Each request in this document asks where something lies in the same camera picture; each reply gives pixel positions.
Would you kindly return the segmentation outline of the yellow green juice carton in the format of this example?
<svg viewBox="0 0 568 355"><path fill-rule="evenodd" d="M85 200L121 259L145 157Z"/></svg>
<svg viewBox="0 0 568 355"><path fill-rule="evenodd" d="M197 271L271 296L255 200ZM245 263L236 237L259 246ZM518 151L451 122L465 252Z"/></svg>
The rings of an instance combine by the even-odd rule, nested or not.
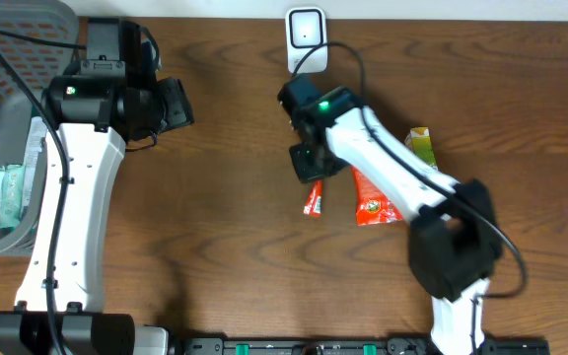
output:
<svg viewBox="0 0 568 355"><path fill-rule="evenodd" d="M411 128L404 140L405 146L431 168L437 170L428 127Z"/></svg>

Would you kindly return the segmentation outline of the red snack bag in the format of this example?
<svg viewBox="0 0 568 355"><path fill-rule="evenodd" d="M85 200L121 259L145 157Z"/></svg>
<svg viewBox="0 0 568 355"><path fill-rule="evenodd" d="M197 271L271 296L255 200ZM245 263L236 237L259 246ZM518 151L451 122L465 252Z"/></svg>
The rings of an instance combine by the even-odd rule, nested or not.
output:
<svg viewBox="0 0 568 355"><path fill-rule="evenodd" d="M359 170L353 168L357 190L356 222L359 227L399 222L402 216L389 199Z"/></svg>

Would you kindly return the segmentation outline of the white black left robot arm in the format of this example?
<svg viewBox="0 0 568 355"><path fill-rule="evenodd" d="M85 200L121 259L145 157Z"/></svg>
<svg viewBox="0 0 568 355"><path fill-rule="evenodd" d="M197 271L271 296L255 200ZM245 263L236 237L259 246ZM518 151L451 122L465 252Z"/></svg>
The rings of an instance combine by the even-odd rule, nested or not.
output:
<svg viewBox="0 0 568 355"><path fill-rule="evenodd" d="M126 144L193 123L180 80L133 84L108 76L57 76L43 95L56 135L31 263L11 311L0 311L2 354L179 354L162 326L107 314L107 213Z"/></svg>

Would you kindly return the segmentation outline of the small red Nescafe packet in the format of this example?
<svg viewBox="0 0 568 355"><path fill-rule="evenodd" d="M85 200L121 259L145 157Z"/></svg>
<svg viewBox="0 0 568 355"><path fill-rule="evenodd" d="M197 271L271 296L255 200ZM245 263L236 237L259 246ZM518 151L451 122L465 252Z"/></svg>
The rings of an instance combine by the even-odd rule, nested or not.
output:
<svg viewBox="0 0 568 355"><path fill-rule="evenodd" d="M317 180L308 196L303 213L311 217L319 217L321 214L322 181Z"/></svg>

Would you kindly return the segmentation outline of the light green wet wipes pack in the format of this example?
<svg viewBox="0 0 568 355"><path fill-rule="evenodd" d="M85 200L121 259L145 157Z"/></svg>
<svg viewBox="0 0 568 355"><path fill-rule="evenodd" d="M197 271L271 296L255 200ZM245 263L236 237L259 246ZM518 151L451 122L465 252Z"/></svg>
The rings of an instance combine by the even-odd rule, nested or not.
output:
<svg viewBox="0 0 568 355"><path fill-rule="evenodd" d="M0 167L0 229L21 223L25 166Z"/></svg>

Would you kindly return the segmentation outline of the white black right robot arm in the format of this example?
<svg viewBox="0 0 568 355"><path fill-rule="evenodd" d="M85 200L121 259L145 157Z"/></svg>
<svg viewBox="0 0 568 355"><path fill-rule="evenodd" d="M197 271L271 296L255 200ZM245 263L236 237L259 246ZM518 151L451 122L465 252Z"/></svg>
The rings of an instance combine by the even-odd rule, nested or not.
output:
<svg viewBox="0 0 568 355"><path fill-rule="evenodd" d="M442 354L470 354L484 341L481 307L502 243L492 201L478 180L460 183L405 147L351 90L283 89L278 100L302 138L291 153L312 181L347 164L362 173L409 225L411 272L431 296L431 340Z"/></svg>

